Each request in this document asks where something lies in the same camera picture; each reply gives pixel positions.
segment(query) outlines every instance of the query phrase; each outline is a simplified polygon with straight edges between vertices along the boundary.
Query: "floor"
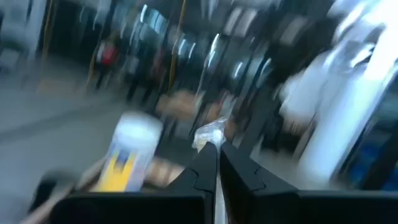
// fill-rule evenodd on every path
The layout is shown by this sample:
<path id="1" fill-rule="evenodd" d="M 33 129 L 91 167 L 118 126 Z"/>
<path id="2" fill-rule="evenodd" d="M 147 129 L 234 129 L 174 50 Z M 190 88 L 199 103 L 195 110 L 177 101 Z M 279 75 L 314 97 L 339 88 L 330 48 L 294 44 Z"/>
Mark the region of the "floor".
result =
<path id="1" fill-rule="evenodd" d="M 86 91 L 87 73 L 55 58 L 0 75 L 1 223 L 17 223 L 24 216 L 46 172 L 78 175 L 103 157 L 122 113 L 136 110 L 137 106 L 125 104 L 124 93 Z M 186 151 L 181 157 L 191 155 Z M 289 156 L 260 153 L 257 147 L 252 158 L 297 187 L 324 188 L 296 176 Z"/>

